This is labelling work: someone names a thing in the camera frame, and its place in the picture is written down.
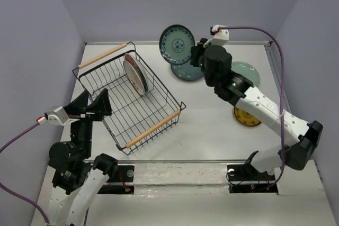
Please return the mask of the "small blue patterned dish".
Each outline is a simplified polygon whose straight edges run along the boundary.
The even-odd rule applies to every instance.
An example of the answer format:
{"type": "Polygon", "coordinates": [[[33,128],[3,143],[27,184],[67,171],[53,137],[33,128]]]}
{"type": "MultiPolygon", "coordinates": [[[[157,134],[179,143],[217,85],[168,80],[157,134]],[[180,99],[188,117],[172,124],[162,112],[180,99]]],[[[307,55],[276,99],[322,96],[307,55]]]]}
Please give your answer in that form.
{"type": "Polygon", "coordinates": [[[192,32],[185,26],[174,24],[167,27],[159,38],[159,51],[166,62],[182,65],[191,58],[191,48],[195,46],[192,32]]]}

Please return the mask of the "light green flower plate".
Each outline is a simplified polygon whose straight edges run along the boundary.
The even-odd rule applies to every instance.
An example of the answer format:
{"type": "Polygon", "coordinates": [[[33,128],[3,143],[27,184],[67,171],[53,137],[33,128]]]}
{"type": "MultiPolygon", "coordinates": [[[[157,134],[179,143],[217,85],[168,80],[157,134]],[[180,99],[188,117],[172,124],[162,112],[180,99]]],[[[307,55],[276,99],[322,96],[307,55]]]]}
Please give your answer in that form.
{"type": "Polygon", "coordinates": [[[249,79],[256,87],[260,85],[260,75],[257,69],[247,62],[234,61],[231,65],[232,71],[249,79]]]}

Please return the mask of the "white orange sunburst plate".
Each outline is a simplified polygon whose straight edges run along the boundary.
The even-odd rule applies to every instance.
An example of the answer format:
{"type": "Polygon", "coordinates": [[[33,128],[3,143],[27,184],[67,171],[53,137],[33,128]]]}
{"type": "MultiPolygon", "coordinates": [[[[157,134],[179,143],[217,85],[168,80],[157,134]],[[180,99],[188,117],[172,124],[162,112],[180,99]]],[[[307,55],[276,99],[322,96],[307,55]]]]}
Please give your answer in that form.
{"type": "Polygon", "coordinates": [[[129,79],[131,85],[133,86],[133,88],[136,90],[136,92],[140,96],[144,96],[145,95],[144,85],[143,85],[141,78],[139,77],[137,71],[132,66],[132,64],[130,64],[128,61],[124,60],[123,61],[123,67],[124,67],[126,75],[129,79]]]}

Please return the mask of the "red and teal floral plate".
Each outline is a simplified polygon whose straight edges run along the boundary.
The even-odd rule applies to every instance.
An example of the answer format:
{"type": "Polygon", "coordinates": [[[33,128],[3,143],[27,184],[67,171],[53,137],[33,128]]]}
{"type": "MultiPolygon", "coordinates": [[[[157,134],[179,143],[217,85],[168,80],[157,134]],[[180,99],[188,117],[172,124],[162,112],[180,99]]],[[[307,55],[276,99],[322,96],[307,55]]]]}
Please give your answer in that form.
{"type": "Polygon", "coordinates": [[[130,53],[124,54],[124,60],[128,61],[134,69],[137,71],[139,77],[141,78],[141,81],[144,85],[145,94],[149,92],[149,82],[148,82],[148,76],[146,73],[146,70],[144,66],[141,64],[139,60],[137,60],[135,57],[133,57],[130,53]]]}

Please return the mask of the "small yellow patterned dish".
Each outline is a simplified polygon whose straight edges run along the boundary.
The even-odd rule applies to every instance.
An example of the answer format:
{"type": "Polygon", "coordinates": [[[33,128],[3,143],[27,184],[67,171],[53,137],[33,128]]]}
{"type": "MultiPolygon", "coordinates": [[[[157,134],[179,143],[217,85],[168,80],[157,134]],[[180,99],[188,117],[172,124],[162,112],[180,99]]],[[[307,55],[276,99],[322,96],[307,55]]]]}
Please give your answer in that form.
{"type": "Polygon", "coordinates": [[[233,114],[235,119],[242,125],[247,127],[255,127],[260,125],[262,122],[256,117],[252,116],[248,112],[234,106],[233,114]]]}

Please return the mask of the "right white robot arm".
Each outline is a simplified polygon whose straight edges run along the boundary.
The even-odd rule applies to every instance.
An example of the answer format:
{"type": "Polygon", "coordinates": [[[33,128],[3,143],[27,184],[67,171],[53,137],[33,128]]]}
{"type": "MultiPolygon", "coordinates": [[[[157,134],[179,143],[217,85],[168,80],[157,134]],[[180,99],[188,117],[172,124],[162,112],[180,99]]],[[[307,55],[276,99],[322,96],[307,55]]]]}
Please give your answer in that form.
{"type": "Polygon", "coordinates": [[[220,99],[254,116],[281,138],[280,145],[253,152],[241,173],[257,179],[278,167],[303,170],[319,144],[323,125],[307,122],[278,107],[252,81],[232,71],[232,56],[224,47],[205,47],[205,42],[203,39],[191,48],[190,64],[201,69],[206,85],[213,87],[220,99]]]}

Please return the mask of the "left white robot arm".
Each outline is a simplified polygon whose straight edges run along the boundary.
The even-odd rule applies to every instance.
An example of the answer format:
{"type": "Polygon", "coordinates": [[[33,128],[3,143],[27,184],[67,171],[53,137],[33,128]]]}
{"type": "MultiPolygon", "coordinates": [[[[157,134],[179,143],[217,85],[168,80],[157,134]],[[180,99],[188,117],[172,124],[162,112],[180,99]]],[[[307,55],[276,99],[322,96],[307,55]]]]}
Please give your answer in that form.
{"type": "Polygon", "coordinates": [[[108,90],[101,90],[89,103],[88,91],[71,103],[45,113],[48,123],[70,125],[70,140],[54,143],[49,149],[48,165],[55,170],[48,207],[50,225],[80,225],[100,188],[116,178],[118,161],[98,155],[93,164],[86,162],[92,152],[93,122],[112,114],[108,90]]]}

